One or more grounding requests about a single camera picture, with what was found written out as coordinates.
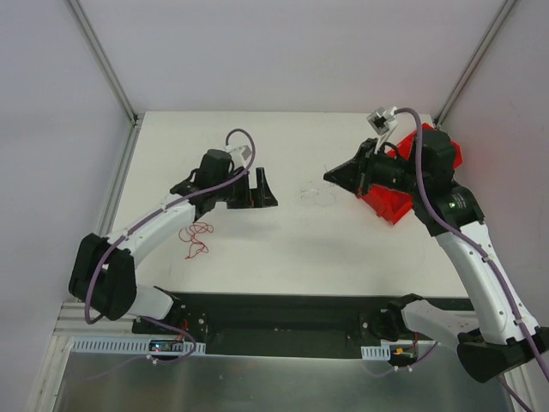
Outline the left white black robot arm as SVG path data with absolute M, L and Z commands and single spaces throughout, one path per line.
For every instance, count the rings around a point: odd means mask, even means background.
M 105 237 L 95 233 L 84 237 L 69 279 L 69 293 L 102 318 L 146 317 L 161 333 L 175 332 L 182 317 L 174 308 L 175 299 L 158 288 L 139 285 L 136 269 L 151 251 L 195 224 L 217 203 L 225 203 L 228 209 L 277 206 L 263 168 L 256 169 L 256 187 L 250 187 L 245 150 L 208 150 L 200 166 L 145 216 Z

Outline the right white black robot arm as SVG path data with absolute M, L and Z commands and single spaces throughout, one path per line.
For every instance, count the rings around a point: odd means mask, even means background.
M 476 320 L 467 321 L 417 294 L 391 301 L 371 321 L 373 334 L 396 341 L 417 332 L 454 350 L 474 380 L 485 383 L 548 350 L 548 329 L 521 303 L 496 256 L 473 193 L 454 179 L 461 155 L 438 130 L 426 130 L 405 150 L 370 138 L 325 181 L 354 195 L 374 186 L 407 193 L 413 211 L 444 250 L 467 291 Z

